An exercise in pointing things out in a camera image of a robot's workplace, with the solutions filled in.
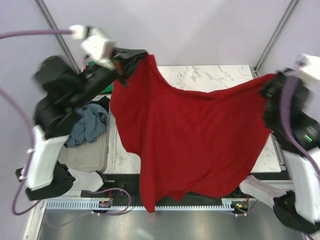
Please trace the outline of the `dark red t shirt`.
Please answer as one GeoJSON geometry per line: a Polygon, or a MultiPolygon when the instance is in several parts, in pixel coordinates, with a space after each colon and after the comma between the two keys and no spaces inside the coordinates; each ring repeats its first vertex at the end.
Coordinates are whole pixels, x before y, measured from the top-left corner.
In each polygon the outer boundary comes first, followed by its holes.
{"type": "Polygon", "coordinates": [[[211,92],[171,86],[147,55],[114,83],[110,110],[124,149],[139,156],[139,192],[149,213],[165,196],[221,198],[251,173],[270,130],[260,90],[267,74],[211,92]]]}

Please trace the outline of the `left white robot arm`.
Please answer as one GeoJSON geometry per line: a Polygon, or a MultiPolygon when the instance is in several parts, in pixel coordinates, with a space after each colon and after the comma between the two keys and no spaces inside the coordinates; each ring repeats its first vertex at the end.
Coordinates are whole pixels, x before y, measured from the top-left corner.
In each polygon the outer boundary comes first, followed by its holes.
{"type": "Polygon", "coordinates": [[[46,96],[35,107],[32,157],[24,168],[15,171],[17,177],[25,178],[25,193],[30,201],[60,197],[72,188],[76,179],[58,158],[73,126],[81,119],[76,111],[114,81],[127,86],[129,77],[146,56],[146,50],[116,47],[110,56],[112,69],[93,63],[81,73],[58,55],[41,64],[34,80],[46,96]]]}

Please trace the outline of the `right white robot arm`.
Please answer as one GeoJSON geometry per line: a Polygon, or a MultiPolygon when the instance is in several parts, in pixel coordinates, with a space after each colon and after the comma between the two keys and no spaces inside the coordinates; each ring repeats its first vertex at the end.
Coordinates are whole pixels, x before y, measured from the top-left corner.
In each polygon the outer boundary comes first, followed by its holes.
{"type": "Polygon", "coordinates": [[[235,197],[248,194],[268,205],[286,227],[306,235],[320,230],[320,124],[303,112],[310,95],[304,79],[279,71],[260,90],[265,126],[287,159],[293,190],[249,175],[229,184],[235,197]]]}

